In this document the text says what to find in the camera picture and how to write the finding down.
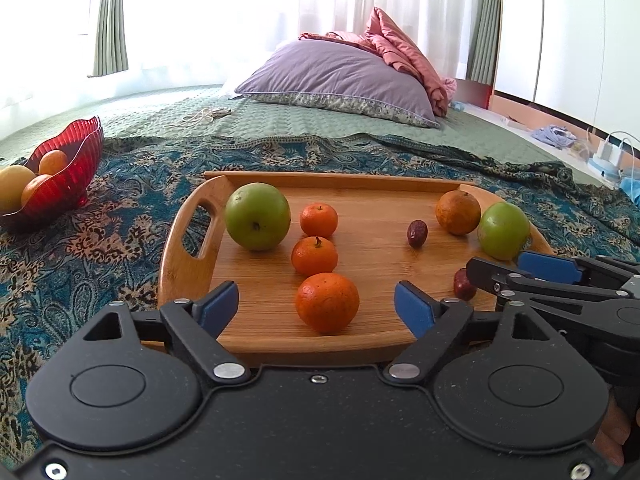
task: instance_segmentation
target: purple pillow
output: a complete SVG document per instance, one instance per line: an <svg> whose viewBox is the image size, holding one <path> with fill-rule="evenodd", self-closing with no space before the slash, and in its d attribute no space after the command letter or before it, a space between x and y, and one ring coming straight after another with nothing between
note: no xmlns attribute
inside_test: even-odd
<svg viewBox="0 0 640 480"><path fill-rule="evenodd" d="M236 93L263 103L324 108L437 128L426 90L354 46L299 40L278 49Z"/></svg>

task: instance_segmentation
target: blue gripper pad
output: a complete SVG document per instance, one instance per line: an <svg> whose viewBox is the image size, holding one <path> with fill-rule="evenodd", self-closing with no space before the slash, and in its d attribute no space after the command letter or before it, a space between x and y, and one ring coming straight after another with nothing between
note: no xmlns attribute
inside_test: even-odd
<svg viewBox="0 0 640 480"><path fill-rule="evenodd" d="M396 285L394 306L396 314L416 339L422 337L435 324L431 306L402 283Z"/></svg>
<svg viewBox="0 0 640 480"><path fill-rule="evenodd" d="M526 270L540 280L568 283L573 285L582 279L582 271L570 258L551 256L550 254L523 251L516 262L521 270Z"/></svg>
<svg viewBox="0 0 640 480"><path fill-rule="evenodd" d="M236 282L224 282L193 303L191 315L213 338L217 338L238 312L239 293Z"/></svg>

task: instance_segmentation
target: human hand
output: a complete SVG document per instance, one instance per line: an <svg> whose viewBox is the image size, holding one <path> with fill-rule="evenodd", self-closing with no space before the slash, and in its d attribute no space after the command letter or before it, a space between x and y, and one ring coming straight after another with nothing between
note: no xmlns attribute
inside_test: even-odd
<svg viewBox="0 0 640 480"><path fill-rule="evenodd" d="M636 413L636 423L640 426L640 410ZM594 446L612 464L622 467L625 464L622 445L629 438L630 433L631 424L616 404L613 393L609 394L609 407L593 441Z"/></svg>

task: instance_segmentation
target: green curtain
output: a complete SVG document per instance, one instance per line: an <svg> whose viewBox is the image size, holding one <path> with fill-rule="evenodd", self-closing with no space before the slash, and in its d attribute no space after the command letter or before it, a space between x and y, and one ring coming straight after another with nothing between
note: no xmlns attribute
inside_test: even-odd
<svg viewBox="0 0 640 480"><path fill-rule="evenodd" d="M109 75L128 69L122 0L100 0L92 76Z"/></svg>
<svg viewBox="0 0 640 480"><path fill-rule="evenodd" d="M494 85L502 0L479 0L476 26L469 46L466 78Z"/></svg>

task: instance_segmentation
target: white cable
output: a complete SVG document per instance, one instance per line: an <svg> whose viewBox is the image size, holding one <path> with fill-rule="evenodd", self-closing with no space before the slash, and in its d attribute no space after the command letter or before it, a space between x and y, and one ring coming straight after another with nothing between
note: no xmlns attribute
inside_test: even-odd
<svg viewBox="0 0 640 480"><path fill-rule="evenodd" d="M219 106L217 108L203 108L197 113L187 114L180 121L175 124L166 124L165 128L189 128L191 126L197 126L204 120L209 120L212 123L215 119L224 117L231 113L231 108Z"/></svg>
<svg viewBox="0 0 640 480"><path fill-rule="evenodd" d="M624 143L626 140L629 140L630 142L628 142L629 147L631 148L631 155L632 155L632 160L631 160L631 190L630 190L630 199L631 202L634 201L634 170L636 168L636 149L633 146L633 143L631 142L631 140L635 140L636 142L640 143L640 140L638 140L636 137L634 137L633 135L631 135L628 132L625 132L623 130L617 130L615 132L611 132L608 136L607 139L605 140L605 142L607 142L609 140L609 137L612 136L613 134L625 134L625 137L622 137L620 139L620 145L619 148L621 151L624 152Z"/></svg>

